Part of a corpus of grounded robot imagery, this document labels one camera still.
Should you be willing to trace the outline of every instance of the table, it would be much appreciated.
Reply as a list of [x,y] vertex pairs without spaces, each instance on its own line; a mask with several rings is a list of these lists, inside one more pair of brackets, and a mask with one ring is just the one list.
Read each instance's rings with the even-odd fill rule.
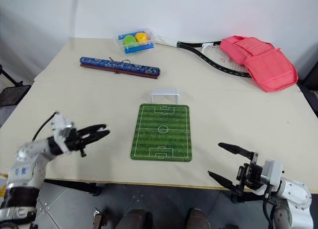
[[[155,80],[85,69],[81,56],[129,58],[160,67],[161,76]],[[151,103],[151,89],[160,87],[178,88],[179,104],[190,107],[191,162],[130,159],[139,105]],[[221,73],[184,50],[157,45],[124,55],[111,40],[69,41],[0,129],[1,172],[8,171],[16,149],[56,110],[79,129],[106,123],[111,133],[87,146],[85,158],[75,153],[50,162],[49,179],[220,188],[207,170],[235,182],[238,167],[247,162],[217,146],[225,142],[259,152],[260,165],[281,160],[286,178],[318,191],[318,121],[298,87],[265,93],[251,79]],[[38,138],[50,135],[46,126]]]

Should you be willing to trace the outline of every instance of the tennis racket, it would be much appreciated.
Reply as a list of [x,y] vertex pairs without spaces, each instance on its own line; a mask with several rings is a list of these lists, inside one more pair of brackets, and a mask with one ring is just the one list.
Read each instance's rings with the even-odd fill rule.
[[227,74],[251,77],[244,66],[238,65],[230,58],[229,55],[220,49],[220,41],[208,43],[184,43],[180,41],[166,41],[158,39],[156,42],[163,45],[189,50],[198,55],[211,66]]

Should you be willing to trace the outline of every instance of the soccer field mat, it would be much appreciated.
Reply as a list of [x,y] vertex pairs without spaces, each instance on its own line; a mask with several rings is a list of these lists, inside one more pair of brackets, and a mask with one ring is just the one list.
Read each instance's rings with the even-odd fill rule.
[[140,105],[130,157],[136,160],[191,161],[189,107]]

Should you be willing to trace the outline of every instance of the center circle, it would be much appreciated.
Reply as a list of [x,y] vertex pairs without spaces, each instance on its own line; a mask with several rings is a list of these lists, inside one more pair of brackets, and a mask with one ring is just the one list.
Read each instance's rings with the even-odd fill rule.
[[159,126],[158,127],[158,131],[160,132],[160,133],[167,133],[168,132],[168,126]]

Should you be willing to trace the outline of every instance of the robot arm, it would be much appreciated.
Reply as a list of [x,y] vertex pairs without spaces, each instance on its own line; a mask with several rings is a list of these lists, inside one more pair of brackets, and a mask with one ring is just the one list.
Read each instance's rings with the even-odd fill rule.
[[[313,228],[310,215],[312,196],[305,184],[290,181],[282,176],[283,165],[276,160],[267,160],[263,167],[257,165],[258,153],[249,152],[241,147],[219,143],[227,151],[240,154],[250,159],[238,170],[238,185],[213,172],[209,175],[225,188],[231,190],[233,202],[263,200],[263,211],[269,222],[276,229]],[[252,189],[252,193],[244,192],[244,187]],[[273,205],[270,217],[267,214],[267,203]]]
[[77,131],[72,122],[55,113],[52,120],[53,136],[25,143],[15,156],[9,171],[4,201],[0,207],[0,223],[27,224],[35,220],[36,200],[45,178],[46,165],[56,156],[80,151],[110,132],[106,125],[94,125]]

